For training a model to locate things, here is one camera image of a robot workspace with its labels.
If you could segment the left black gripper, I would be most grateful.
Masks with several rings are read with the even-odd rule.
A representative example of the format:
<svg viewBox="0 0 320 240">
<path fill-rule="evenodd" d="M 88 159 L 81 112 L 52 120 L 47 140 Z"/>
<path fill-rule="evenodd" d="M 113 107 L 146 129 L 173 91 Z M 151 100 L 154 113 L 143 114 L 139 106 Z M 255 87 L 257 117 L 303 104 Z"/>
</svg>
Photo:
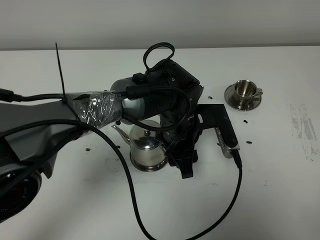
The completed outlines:
<svg viewBox="0 0 320 240">
<path fill-rule="evenodd" d="M 194 113 L 178 128 L 160 133 L 168 163 L 179 167 L 182 179 L 193 177 L 193 164 L 198 161 L 195 144 L 201 134 L 200 120 Z"/>
</svg>

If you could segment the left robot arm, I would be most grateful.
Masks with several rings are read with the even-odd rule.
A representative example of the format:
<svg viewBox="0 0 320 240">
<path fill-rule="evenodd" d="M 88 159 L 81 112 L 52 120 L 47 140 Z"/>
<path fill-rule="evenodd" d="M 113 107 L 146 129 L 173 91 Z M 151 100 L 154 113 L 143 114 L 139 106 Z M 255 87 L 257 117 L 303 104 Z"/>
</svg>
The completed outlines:
<svg viewBox="0 0 320 240">
<path fill-rule="evenodd" d="M 115 81 L 110 90 L 22 96 L 0 91 L 0 220 L 24 210 L 38 194 L 42 176 L 53 174 L 67 143 L 114 122 L 155 130 L 172 151 L 194 138 L 195 111 L 203 92 L 198 79 L 164 59 L 145 73 Z"/>
</svg>

